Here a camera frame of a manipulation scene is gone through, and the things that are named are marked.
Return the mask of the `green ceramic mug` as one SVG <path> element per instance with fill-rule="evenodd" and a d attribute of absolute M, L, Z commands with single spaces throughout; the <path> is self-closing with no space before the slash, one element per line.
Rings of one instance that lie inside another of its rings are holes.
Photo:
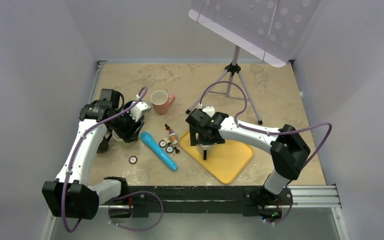
<path fill-rule="evenodd" d="M 136 142 L 131 141 L 131 142 L 126 142 L 124 141 L 116 132 L 115 130 L 112 131 L 112 138 L 123 148 L 130 148 L 133 146 Z"/>

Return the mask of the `cream mug black handle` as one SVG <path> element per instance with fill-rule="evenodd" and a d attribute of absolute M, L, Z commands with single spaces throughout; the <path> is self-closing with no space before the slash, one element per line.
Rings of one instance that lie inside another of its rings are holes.
<path fill-rule="evenodd" d="M 203 145 L 203 144 L 198 144 L 197 149 L 198 152 L 201 154 L 201 159 L 203 161 L 206 161 L 209 157 L 209 155 L 213 152 L 214 150 L 214 144 L 211 145 Z"/>

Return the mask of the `black ceramic mug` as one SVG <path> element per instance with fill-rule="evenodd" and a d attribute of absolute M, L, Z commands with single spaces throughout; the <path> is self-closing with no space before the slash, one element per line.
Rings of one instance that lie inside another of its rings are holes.
<path fill-rule="evenodd" d="M 102 141 L 100 142 L 96 153 L 97 154 L 104 154 L 109 150 L 109 141 L 112 138 L 113 134 L 110 133 L 107 137 L 103 137 Z"/>

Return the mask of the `pink ceramic mug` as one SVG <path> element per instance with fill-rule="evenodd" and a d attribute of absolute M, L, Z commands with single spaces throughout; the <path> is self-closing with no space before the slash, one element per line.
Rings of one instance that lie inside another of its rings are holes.
<path fill-rule="evenodd" d="M 150 96 L 152 108 L 159 115 L 164 115 L 174 103 L 175 99 L 176 97 L 174 95 L 170 95 L 162 90 L 157 90 Z"/>

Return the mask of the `dark blue ceramic mug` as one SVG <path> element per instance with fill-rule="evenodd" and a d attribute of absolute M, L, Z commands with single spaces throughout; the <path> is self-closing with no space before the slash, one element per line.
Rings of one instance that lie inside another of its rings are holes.
<path fill-rule="evenodd" d="M 122 110 L 128 109 L 135 102 L 136 102 L 135 100 L 128 101 L 127 103 L 124 104 Z"/>

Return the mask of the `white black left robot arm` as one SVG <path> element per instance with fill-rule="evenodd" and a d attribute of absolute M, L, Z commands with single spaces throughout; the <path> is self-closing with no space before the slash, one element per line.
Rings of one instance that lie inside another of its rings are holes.
<path fill-rule="evenodd" d="M 96 185 L 89 185 L 91 166 L 96 154 L 109 149 L 111 137 L 124 143 L 135 143 L 144 126 L 144 113 L 150 105 L 140 98 L 125 102 L 122 93 L 103 89 L 99 98 L 86 104 L 79 113 L 77 135 L 70 153 L 52 181 L 45 181 L 42 194 L 55 217 L 91 220 L 99 206 L 114 201 L 118 205 L 129 199 L 127 181 L 123 177 L 105 177 Z"/>

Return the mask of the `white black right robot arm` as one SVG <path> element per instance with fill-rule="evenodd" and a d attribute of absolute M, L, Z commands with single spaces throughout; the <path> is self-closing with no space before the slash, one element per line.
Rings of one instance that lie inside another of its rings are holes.
<path fill-rule="evenodd" d="M 260 196 L 268 204 L 280 198 L 284 187 L 297 180 L 311 150 L 291 125 L 271 128 L 237 120 L 226 113 L 209 115 L 194 109 L 185 120 L 189 125 L 191 146 L 221 145 L 236 141 L 271 155 L 274 169 L 267 177 Z"/>

